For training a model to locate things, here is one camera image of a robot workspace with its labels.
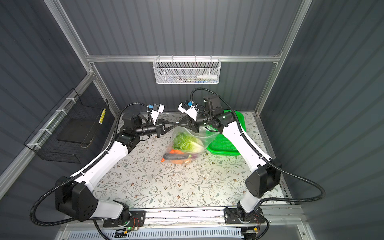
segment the yellow tag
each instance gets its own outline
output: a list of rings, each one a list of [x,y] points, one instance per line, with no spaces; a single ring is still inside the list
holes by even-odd
[[[100,119],[99,119],[99,123],[100,123],[100,124],[103,123],[104,116],[105,116],[105,109],[104,109],[103,112],[101,113],[101,116],[100,116]]]

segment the clear plastic bag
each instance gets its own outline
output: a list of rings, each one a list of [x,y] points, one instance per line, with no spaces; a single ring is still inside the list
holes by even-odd
[[[218,135],[218,132],[210,132],[201,128],[199,133],[194,133],[184,127],[176,127],[172,141],[161,162],[172,164],[187,164],[204,152]]]

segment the black wire basket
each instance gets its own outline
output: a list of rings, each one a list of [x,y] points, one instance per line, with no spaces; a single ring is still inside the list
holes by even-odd
[[[41,159],[82,163],[106,114],[108,101],[103,98],[76,95],[44,129],[36,129],[24,145]]]

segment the lettuce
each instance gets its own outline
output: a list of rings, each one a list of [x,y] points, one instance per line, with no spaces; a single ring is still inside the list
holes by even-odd
[[[204,144],[199,138],[185,132],[179,133],[173,139],[173,148],[187,153],[200,153],[205,150]]]

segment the floral pattern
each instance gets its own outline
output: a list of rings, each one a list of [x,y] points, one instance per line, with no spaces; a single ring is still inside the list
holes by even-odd
[[[243,115],[247,133],[265,151],[253,114]],[[169,121],[181,117],[182,114],[159,116]],[[213,155],[206,150],[190,164],[161,163],[171,138],[172,132],[169,132],[140,142],[99,181],[93,194],[98,199],[127,203],[131,208],[236,205],[246,191],[245,180],[251,173],[244,159]],[[265,195],[283,197],[279,185]]]

